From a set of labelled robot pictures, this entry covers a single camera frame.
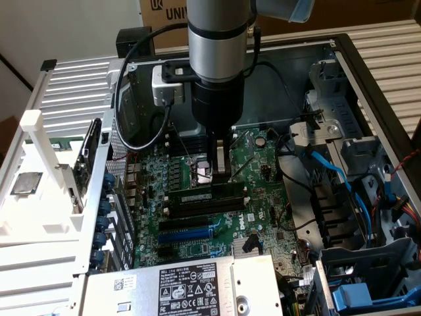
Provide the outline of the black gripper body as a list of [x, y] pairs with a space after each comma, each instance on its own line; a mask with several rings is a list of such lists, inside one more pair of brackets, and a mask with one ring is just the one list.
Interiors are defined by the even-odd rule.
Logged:
[[198, 81], [191, 84], [191, 110], [195, 120], [214, 135], [226, 135], [241, 118], [244, 75], [223, 83]]

